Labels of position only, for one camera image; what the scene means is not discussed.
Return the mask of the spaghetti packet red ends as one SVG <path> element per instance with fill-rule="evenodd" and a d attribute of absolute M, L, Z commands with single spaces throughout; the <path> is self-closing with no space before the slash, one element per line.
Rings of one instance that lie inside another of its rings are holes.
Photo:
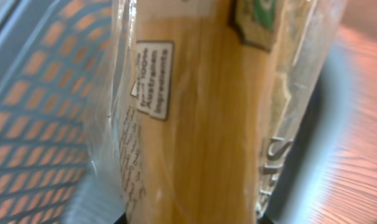
<path fill-rule="evenodd" d="M 86 139 L 125 223 L 258 223 L 345 1 L 113 1 Z"/>

